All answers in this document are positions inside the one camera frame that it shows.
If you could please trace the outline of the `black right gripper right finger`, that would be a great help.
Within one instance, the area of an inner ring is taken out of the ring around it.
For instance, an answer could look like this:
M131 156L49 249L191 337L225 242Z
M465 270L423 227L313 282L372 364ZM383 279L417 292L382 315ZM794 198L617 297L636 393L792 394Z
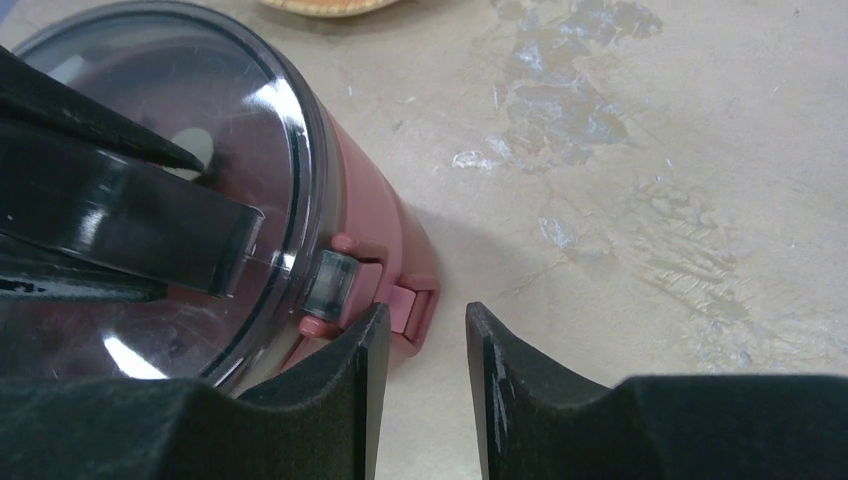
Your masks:
M642 375L606 387L466 309L486 479L843 479L847 381Z

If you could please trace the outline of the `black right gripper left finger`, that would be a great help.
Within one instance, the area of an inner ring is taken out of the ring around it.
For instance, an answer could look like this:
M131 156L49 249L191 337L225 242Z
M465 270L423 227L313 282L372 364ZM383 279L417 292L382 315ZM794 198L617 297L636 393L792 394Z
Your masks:
M371 479L390 312L237 398L192 380L5 380L5 479Z

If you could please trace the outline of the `dark red steel lunch pot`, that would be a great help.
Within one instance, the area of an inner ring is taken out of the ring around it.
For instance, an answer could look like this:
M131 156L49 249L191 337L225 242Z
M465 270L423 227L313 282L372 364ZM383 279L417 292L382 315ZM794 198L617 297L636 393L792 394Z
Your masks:
M397 197L401 267L390 290L391 346L402 359L417 355L427 338L441 293L436 255L423 226Z

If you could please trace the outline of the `glass lid with red clasp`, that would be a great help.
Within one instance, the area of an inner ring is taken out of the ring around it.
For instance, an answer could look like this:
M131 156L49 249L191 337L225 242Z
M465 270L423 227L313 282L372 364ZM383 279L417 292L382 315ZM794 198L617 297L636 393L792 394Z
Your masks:
M303 76L183 2L92 9L11 52L204 170L1 118L1 240L167 286L143 303L1 298L2 375L198 378L238 394L280 372L341 217L335 119Z

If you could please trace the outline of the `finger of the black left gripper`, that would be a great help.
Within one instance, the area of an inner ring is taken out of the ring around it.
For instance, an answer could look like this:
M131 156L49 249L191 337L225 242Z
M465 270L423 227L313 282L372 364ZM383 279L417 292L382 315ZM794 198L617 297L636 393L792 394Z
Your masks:
M1 298L13 301L143 303L164 298L157 281L101 267L13 238L1 240Z
M204 170L195 155L1 49L1 118L154 165Z

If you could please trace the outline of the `woven bamboo basket tray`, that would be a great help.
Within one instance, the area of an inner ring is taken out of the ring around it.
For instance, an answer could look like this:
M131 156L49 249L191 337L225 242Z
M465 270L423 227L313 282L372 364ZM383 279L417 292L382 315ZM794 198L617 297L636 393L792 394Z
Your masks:
M288 13L315 18L347 18L366 14L398 0L260 0L260 3Z

